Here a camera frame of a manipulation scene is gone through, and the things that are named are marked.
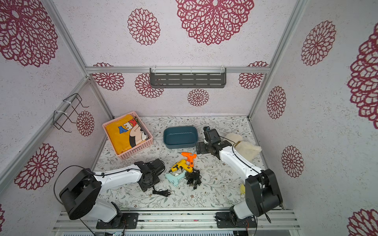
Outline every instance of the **blue plastic tray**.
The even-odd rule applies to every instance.
[[[169,127],[164,130],[163,141],[169,149],[195,147],[198,142],[197,129],[193,126]]]

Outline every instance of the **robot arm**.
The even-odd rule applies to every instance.
[[[124,184],[139,183],[143,191],[153,187],[165,170],[164,163],[156,159],[152,162],[135,162],[125,168],[112,171],[92,172],[81,170],[59,193],[59,197],[71,220],[100,219],[109,228],[117,228],[123,222],[123,213],[112,202],[97,198],[110,188]]]
[[[228,164],[245,183],[245,200],[230,208],[231,223],[261,216],[282,203],[277,179],[270,169],[263,170],[241,156],[215,129],[204,127],[205,141],[197,143],[197,154],[211,153]]]

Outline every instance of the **wallpaper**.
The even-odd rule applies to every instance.
[[[39,1],[0,7],[0,171],[82,79]]]
[[[270,63],[296,0],[54,2],[87,65],[248,66]]]
[[[102,124],[108,120],[90,85],[81,91],[82,107],[70,116],[63,129],[53,128],[38,150],[0,196],[0,235],[47,235],[64,207],[53,195],[53,185],[69,165],[88,167],[104,136]],[[67,169],[59,178],[56,193],[79,172]]]
[[[155,89],[148,73],[93,74],[114,116],[130,111],[140,116],[247,115],[264,74],[226,76],[224,88]]]
[[[307,236],[378,234],[377,10],[311,1],[253,119]]]

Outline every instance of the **table surface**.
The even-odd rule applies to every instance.
[[[195,148],[168,149],[163,142],[163,132],[168,127],[191,125],[197,128],[199,141],[203,141],[203,127],[215,128],[220,136],[228,133],[242,135],[245,141],[255,144],[251,128],[245,116],[204,116],[204,117],[141,117],[147,129],[153,135],[153,145],[126,160],[119,159],[109,140],[106,141],[95,171],[114,170],[129,166],[137,161],[149,162],[159,158],[164,161],[165,173],[176,162],[184,159],[181,152],[196,153]],[[252,162],[265,169],[260,155]],[[197,155],[194,168],[200,170],[202,184],[196,190],[182,179],[175,187],[165,178],[165,173],[159,176],[160,182],[156,190],[171,191],[169,197],[152,194],[152,188],[143,192],[139,184],[123,185],[109,189],[99,197],[116,203],[120,209],[127,208],[183,208],[183,207],[230,207],[242,201],[240,194],[242,181],[230,166],[218,160],[211,154]]]

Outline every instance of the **printed cartoon character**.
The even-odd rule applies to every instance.
[[[146,139],[147,135],[143,132],[139,124],[134,125],[130,131],[130,146],[135,147],[137,144],[145,141]]]

